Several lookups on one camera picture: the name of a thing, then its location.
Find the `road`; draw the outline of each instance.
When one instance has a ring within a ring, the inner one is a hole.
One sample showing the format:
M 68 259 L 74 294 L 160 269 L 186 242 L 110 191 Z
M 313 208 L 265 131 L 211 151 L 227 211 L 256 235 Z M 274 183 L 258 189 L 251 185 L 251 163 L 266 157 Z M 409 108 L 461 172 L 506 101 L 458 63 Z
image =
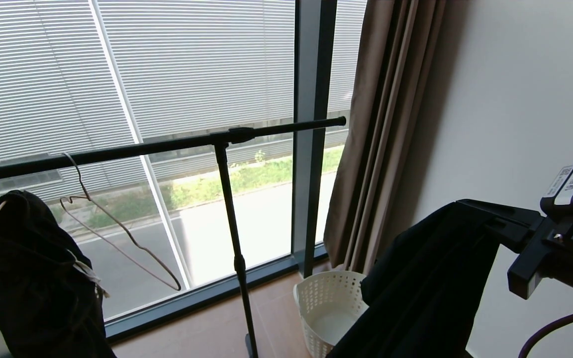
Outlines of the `road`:
M 317 241 L 321 240 L 334 179 L 335 174 L 330 173 L 321 180 Z M 234 198 L 234 206 L 241 249 L 248 268 L 290 253 L 291 184 L 239 195 Z M 172 217 L 172 222 L 195 286 L 234 274 L 234 254 L 223 201 L 180 211 Z M 130 231 L 180 279 L 161 222 Z M 110 236 L 109 240 L 159 277 L 171 281 L 146 252 L 129 241 L 127 234 L 118 233 Z M 80 247 L 92 261 L 95 272 L 102 279 L 102 286 L 112 295 L 103 302 L 106 318 L 176 294 L 103 240 L 82 243 Z

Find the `curtain fold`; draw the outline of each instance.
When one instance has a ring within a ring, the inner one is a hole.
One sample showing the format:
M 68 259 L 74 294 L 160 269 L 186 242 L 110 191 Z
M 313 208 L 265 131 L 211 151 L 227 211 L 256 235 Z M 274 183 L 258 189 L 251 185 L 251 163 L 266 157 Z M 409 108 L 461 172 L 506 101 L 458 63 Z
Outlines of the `curtain fold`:
M 333 267 L 368 273 L 389 242 L 395 197 L 439 34 L 445 0 L 369 0 L 348 138 L 324 245 Z

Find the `black cloth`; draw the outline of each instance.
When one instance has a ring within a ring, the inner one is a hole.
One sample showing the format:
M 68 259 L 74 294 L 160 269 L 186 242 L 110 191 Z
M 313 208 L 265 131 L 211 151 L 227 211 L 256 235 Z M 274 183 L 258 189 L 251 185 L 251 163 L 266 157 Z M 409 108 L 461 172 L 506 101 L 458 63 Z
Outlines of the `black cloth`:
M 75 270 L 92 263 L 29 192 L 0 197 L 0 330 L 16 358 L 115 358 L 101 295 Z
M 461 358 L 498 241 L 453 202 L 398 235 L 362 281 L 369 308 L 330 358 Z

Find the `clothes rack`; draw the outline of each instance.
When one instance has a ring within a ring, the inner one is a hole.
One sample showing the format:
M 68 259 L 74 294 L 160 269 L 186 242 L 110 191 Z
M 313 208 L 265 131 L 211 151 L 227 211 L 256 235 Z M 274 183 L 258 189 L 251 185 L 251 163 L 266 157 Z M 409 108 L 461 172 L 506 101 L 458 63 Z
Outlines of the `clothes rack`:
M 245 258 L 240 249 L 240 239 L 238 236 L 236 213 L 234 211 L 234 198 L 231 190 L 229 179 L 229 166 L 227 165 L 227 147 L 230 144 L 244 143 L 259 136 L 269 136 L 273 134 L 283 134 L 289 132 L 305 131 L 310 129 L 324 129 L 337 125 L 345 125 L 346 118 L 339 116 L 332 119 L 313 120 L 307 122 L 274 125 L 263 128 L 240 127 L 232 128 L 228 131 L 211 133 L 203 136 L 192 136 L 175 140 L 157 141 L 153 143 L 141 143 L 134 145 L 125 145 L 108 149 L 90 150 L 87 152 L 78 152 L 70 154 L 77 165 L 89 165 L 104 161 L 114 161 L 116 159 L 125 159 L 136 156 L 146 156 L 159 152 L 168 152 L 170 150 L 188 149 L 201 147 L 204 145 L 214 146 L 216 161 L 218 163 L 218 172 L 222 184 L 223 197 L 225 199 L 225 208 L 227 209 L 227 220 L 229 221 L 229 230 L 231 232 L 231 241 L 234 248 L 234 269 L 240 285 L 240 293 L 245 310 L 245 318 L 248 334 L 245 342 L 249 356 L 258 357 L 258 349 L 253 330 L 253 319 L 251 305 L 249 301 L 249 290 L 246 282 L 246 265 Z M 17 177 L 47 170 L 56 170 L 60 168 L 72 167 L 73 163 L 65 156 L 54 156 L 45 159 L 15 163 L 12 165 L 0 166 L 0 179 L 8 177 Z

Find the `white laundry basket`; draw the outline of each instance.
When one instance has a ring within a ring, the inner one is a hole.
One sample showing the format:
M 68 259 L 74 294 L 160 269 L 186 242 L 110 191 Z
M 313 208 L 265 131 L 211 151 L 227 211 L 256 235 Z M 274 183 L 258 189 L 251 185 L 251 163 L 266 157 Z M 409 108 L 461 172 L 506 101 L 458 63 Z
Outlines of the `white laundry basket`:
M 368 308 L 360 288 L 365 277 L 348 270 L 321 272 L 293 288 L 306 348 L 314 358 L 324 358 Z

